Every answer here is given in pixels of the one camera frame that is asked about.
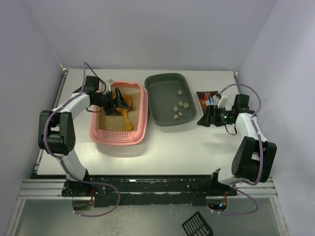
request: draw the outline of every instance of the black grate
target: black grate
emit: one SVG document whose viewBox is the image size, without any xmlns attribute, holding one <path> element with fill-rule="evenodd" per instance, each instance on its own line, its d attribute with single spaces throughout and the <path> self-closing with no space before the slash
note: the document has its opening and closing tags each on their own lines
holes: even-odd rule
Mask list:
<svg viewBox="0 0 315 236">
<path fill-rule="evenodd" d="M 212 229 L 198 211 L 182 226 L 188 236 L 213 236 Z"/>
</svg>

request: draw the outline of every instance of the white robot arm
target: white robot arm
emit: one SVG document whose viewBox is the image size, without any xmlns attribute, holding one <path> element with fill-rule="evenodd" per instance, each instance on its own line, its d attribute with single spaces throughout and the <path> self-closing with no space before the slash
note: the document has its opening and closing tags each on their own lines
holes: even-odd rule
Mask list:
<svg viewBox="0 0 315 236">
<path fill-rule="evenodd" d="M 253 182 L 255 184 L 265 182 L 269 177 L 277 146 L 262 135 L 255 112 L 249 110 L 248 95 L 236 95 L 230 111 L 225 109 L 228 97 L 223 94 L 217 96 L 219 97 L 216 98 L 217 104 L 208 106 L 205 115 L 197 124 L 206 127 L 210 127 L 210 124 L 215 126 L 235 124 L 236 130 L 243 137 L 231 168 L 216 171 L 217 182 L 228 186 L 242 181 L 251 185 L 254 185 Z M 257 158 L 252 158 L 254 154 L 257 154 L 259 159 L 262 158 L 261 162 Z"/>
<path fill-rule="evenodd" d="M 39 116 L 38 145 L 48 151 L 60 163 L 66 174 L 66 184 L 70 189 L 69 195 L 83 195 L 87 191 L 87 185 L 79 182 L 87 180 L 88 171 L 80 163 L 74 150 L 75 133 L 73 120 L 91 105 L 101 107 L 104 112 L 111 112 L 117 107 L 130 109 L 120 90 L 116 88 L 116 98 L 110 86 L 113 81 L 103 82 L 96 76 L 87 76 L 83 92 L 77 89 L 64 107 L 58 107 L 52 111 L 42 111 Z M 98 92 L 100 85 L 104 86 L 103 92 Z"/>
</svg>

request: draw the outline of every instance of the gray floor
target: gray floor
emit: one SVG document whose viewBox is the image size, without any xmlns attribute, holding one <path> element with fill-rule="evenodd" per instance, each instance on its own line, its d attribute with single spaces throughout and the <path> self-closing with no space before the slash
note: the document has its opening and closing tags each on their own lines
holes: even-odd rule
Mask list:
<svg viewBox="0 0 315 236">
<path fill-rule="evenodd" d="M 276 222 L 268 198 L 258 199 L 259 211 L 244 216 L 214 215 L 205 207 L 191 205 L 120 206 L 107 216 L 79 217 L 69 200 L 27 200 L 18 236 L 185 236 L 184 223 L 199 211 L 216 236 L 277 236 Z M 248 199 L 229 200 L 229 211 L 252 209 Z M 94 208 L 88 214 L 103 213 Z"/>
</svg>

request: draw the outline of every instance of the orange wire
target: orange wire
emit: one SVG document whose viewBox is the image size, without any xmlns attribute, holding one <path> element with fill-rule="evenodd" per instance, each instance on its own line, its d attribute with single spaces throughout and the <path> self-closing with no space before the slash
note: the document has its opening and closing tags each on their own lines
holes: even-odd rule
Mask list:
<svg viewBox="0 0 315 236">
<path fill-rule="evenodd" d="M 227 192 L 224 192 L 224 204 L 227 205 Z"/>
<path fill-rule="evenodd" d="M 94 194 L 95 194 L 95 189 L 92 189 L 91 204 L 94 204 L 94 201 L 93 201 Z"/>
</svg>

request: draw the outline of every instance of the white wall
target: white wall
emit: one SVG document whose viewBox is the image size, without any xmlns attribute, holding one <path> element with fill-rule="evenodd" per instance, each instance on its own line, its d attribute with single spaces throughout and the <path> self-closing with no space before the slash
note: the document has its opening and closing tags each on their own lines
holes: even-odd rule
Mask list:
<svg viewBox="0 0 315 236">
<path fill-rule="evenodd" d="M 292 236 L 315 235 L 314 76 L 315 1 L 279 0 L 239 81 L 262 97 L 258 122 L 278 146 L 272 176 Z"/>
<path fill-rule="evenodd" d="M 277 0 L 26 0 L 64 67 L 236 70 Z"/>
<path fill-rule="evenodd" d="M 0 1 L 0 235 L 39 148 L 38 118 L 51 109 L 62 69 L 24 0 Z"/>
</svg>

